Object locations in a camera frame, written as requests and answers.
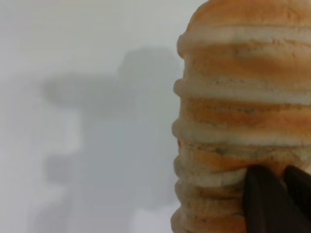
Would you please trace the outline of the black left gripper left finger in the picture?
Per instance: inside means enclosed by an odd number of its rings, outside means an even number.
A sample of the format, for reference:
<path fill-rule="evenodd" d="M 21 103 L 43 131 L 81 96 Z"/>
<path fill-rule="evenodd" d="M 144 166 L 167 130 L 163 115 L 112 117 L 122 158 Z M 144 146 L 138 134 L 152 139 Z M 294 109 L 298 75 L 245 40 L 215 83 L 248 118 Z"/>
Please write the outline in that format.
<path fill-rule="evenodd" d="M 293 233 L 294 203 L 280 179 L 264 166 L 250 166 L 245 177 L 243 211 L 248 233 Z"/>

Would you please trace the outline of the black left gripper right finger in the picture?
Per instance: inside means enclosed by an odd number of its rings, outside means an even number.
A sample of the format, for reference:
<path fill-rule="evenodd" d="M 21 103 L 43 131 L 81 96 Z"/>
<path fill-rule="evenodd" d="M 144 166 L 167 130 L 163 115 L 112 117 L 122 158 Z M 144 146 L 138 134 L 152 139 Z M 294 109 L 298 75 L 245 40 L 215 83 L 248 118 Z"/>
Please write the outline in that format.
<path fill-rule="evenodd" d="M 311 231 L 311 175 L 295 167 L 288 166 L 284 181 L 295 208 L 291 211 L 285 233 L 309 233 Z"/>

